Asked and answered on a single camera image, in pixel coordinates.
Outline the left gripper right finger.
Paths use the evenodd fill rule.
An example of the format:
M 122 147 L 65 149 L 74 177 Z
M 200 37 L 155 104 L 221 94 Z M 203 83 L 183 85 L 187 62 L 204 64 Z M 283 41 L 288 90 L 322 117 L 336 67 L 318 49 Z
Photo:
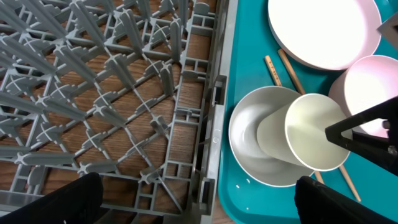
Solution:
M 294 200 L 302 224 L 397 224 L 309 176 L 297 181 Z

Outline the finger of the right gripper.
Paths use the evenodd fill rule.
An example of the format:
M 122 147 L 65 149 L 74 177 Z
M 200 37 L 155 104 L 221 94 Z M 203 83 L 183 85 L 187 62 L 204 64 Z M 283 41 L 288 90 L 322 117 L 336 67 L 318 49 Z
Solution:
M 342 135 L 375 119 L 382 120 L 386 138 L 355 131 L 353 138 Z M 325 129 L 328 141 L 343 147 L 375 165 L 397 175 L 397 98 L 391 98 Z

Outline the pink small bowl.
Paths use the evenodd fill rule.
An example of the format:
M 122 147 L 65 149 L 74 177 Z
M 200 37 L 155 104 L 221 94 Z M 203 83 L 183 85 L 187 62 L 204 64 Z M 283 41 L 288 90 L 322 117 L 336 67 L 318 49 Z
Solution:
M 359 59 L 332 84 L 327 113 L 334 124 L 397 96 L 397 60 L 383 55 Z

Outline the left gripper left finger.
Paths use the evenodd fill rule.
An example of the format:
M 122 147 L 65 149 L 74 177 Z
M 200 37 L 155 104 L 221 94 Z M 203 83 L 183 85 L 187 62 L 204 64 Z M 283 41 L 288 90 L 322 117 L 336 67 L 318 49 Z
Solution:
M 102 203 L 102 180 L 92 172 L 1 217 L 1 223 L 94 223 Z

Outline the white paper cup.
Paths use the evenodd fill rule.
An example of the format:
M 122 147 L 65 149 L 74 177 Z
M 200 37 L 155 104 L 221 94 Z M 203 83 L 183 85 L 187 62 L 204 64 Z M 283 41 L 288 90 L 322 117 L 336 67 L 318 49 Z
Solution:
M 347 160 L 349 150 L 328 141 L 325 129 L 345 118 L 337 102 L 309 93 L 264 118 L 256 139 L 268 156 L 311 170 L 331 171 Z

